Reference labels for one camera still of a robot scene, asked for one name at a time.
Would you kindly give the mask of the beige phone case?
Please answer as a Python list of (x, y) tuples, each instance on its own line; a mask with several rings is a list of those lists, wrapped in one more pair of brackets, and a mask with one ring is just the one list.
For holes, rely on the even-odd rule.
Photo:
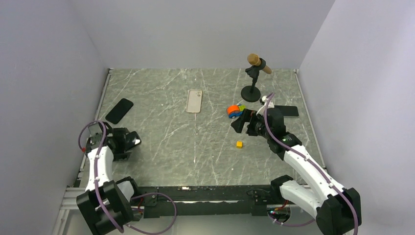
[(202, 90), (190, 89), (188, 90), (187, 102), (185, 110), (188, 113), (200, 113), (202, 104)]

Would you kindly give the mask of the black smartphone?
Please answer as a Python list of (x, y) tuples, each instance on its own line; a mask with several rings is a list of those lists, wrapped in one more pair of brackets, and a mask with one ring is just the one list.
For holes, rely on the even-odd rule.
[(299, 111), (296, 106), (283, 106), (275, 105), (276, 109), (279, 109), (284, 117), (298, 118)]

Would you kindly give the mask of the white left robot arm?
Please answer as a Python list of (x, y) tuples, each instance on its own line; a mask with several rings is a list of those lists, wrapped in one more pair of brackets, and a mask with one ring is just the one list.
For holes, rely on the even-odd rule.
[(81, 148), (90, 170), (85, 192), (76, 197), (76, 204), (92, 234), (123, 232), (123, 226), (134, 218), (131, 206), (140, 201), (141, 192), (131, 177), (113, 179), (113, 162), (128, 159), (142, 141), (137, 132), (112, 128), (104, 121), (93, 121), (83, 129), (90, 133)]

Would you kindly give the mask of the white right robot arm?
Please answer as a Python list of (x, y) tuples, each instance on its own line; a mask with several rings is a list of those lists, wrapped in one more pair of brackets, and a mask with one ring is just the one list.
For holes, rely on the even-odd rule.
[(302, 142), (286, 130), (284, 117), (277, 108), (266, 113), (244, 109), (241, 116), (231, 123), (237, 133), (261, 136), (270, 150), (290, 165), (309, 189), (299, 185), (288, 175), (270, 183), (270, 198), (275, 203), (293, 202), (314, 218), (324, 235), (343, 235), (357, 231), (362, 224), (360, 194), (354, 188), (345, 188), (334, 180), (307, 152)]

